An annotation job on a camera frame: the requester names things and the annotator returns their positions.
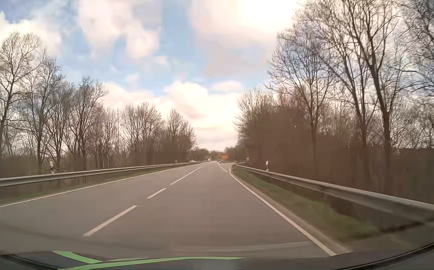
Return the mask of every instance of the road shoulder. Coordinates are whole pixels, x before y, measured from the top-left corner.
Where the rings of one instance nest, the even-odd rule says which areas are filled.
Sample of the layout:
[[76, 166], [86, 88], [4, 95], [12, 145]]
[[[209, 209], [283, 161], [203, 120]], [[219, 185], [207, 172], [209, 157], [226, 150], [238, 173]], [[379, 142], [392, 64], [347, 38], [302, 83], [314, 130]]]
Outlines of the road shoulder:
[[318, 230], [316, 227], [312, 226], [311, 224], [304, 221], [302, 218], [297, 216], [295, 213], [287, 209], [285, 206], [281, 205], [276, 200], [272, 199], [270, 196], [262, 192], [260, 189], [256, 188], [255, 186], [249, 184], [248, 182], [244, 181], [242, 178], [239, 178], [238, 176], [234, 175], [232, 173], [232, 166], [229, 169], [229, 174], [238, 179], [245, 187], [249, 188], [251, 191], [256, 193], [258, 196], [260, 196], [262, 199], [267, 201], [270, 205], [275, 207], [277, 210], [279, 210], [282, 214], [284, 214], [286, 217], [291, 219], [294, 223], [298, 224], [302, 229], [307, 231], [310, 235], [318, 239], [320, 242], [322, 242], [325, 246], [327, 246], [329, 249], [331, 249], [336, 255], [344, 254], [352, 252], [351, 249], [344, 246], [343, 244], [339, 243], [337, 240], [333, 239], [332, 237], [328, 236], [321, 230]]

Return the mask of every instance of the metal guardrail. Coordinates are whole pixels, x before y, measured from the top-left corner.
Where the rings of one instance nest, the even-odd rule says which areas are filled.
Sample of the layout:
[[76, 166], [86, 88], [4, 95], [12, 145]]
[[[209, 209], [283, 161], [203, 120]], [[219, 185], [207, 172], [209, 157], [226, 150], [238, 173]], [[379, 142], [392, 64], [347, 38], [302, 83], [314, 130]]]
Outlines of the metal guardrail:
[[284, 181], [292, 185], [297, 185], [299, 187], [310, 189], [322, 194], [326, 194], [328, 196], [340, 198], [367, 208], [372, 208], [395, 216], [400, 216], [408, 220], [417, 221], [423, 224], [431, 224], [431, 226], [434, 227], [433, 204], [295, 177], [291, 175], [285, 175], [262, 169], [255, 169], [239, 164], [235, 165], [239, 168], [246, 169], [255, 174]]
[[205, 161], [173, 163], [173, 164], [160, 164], [160, 165], [147, 165], [147, 166], [125, 167], [125, 168], [114, 168], [114, 169], [94, 169], [94, 170], [61, 172], [61, 173], [54, 173], [54, 174], [8, 177], [8, 178], [0, 178], [0, 187], [9, 187], [9, 186], [15, 186], [15, 185], [47, 182], [47, 181], [53, 181], [53, 180], [61, 180], [61, 179], [93, 176], [93, 175], [104, 175], [104, 174], [121, 173], [121, 172], [128, 172], [128, 171], [138, 171], [138, 170], [143, 170], [143, 169], [173, 167], [173, 166], [187, 165], [187, 164], [190, 165], [190, 164], [197, 164], [197, 163], [202, 163], [202, 162], [205, 162]]

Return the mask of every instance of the road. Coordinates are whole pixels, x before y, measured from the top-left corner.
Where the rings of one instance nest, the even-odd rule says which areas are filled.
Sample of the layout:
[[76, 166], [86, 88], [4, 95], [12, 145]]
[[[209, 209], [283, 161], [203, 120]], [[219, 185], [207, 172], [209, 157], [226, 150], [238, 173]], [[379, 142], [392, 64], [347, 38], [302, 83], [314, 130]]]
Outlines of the road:
[[234, 179], [230, 166], [200, 163], [0, 207], [0, 250], [329, 256]]

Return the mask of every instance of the cloud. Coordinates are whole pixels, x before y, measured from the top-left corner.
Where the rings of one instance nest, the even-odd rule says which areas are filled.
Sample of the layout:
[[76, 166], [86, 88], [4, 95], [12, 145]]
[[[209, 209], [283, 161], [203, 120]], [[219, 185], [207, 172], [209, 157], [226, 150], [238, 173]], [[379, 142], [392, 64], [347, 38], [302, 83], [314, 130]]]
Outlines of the cloud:
[[47, 47], [49, 55], [58, 55], [62, 45], [62, 34], [57, 25], [53, 24], [49, 19], [44, 20], [42, 16], [44, 9], [33, 10], [33, 15], [30, 19], [22, 19], [18, 22], [9, 22], [5, 18], [4, 12], [0, 12], [0, 46], [2, 41], [12, 31], [24, 33], [34, 33], [40, 37], [44, 45]]
[[126, 104], [149, 101], [165, 117], [175, 108], [194, 127], [197, 143], [209, 150], [223, 150], [237, 141], [233, 119], [238, 114], [239, 93], [211, 94], [196, 83], [174, 81], [164, 89], [165, 95], [155, 97], [147, 90], [125, 90], [115, 83], [104, 83], [108, 95], [102, 100], [106, 107], [123, 108]]
[[76, 0], [77, 21], [93, 55], [111, 49], [119, 38], [136, 60], [159, 48], [160, 1]]
[[127, 76], [125, 76], [125, 80], [130, 84], [135, 84], [139, 80], [139, 74], [138, 73], [131, 73]]
[[187, 17], [207, 58], [205, 73], [215, 77], [265, 68], [277, 33], [292, 25], [296, 7], [296, 0], [193, 0]]
[[219, 83], [214, 83], [210, 89], [212, 91], [218, 92], [234, 92], [242, 90], [242, 83], [238, 81], [223, 81]]
[[152, 60], [155, 64], [158, 64], [164, 68], [169, 68], [171, 66], [171, 63], [169, 62], [169, 58], [166, 55], [155, 56]]

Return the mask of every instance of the blue sky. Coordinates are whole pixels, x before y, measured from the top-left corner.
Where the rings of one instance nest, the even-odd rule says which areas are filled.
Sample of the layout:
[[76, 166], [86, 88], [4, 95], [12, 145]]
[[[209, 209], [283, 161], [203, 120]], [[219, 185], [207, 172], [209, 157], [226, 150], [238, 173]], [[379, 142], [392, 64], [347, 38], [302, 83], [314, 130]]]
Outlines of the blue sky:
[[235, 101], [267, 80], [294, 1], [0, 0], [0, 42], [34, 32], [70, 81], [102, 81], [107, 107], [151, 101], [194, 126], [201, 147], [236, 142]]

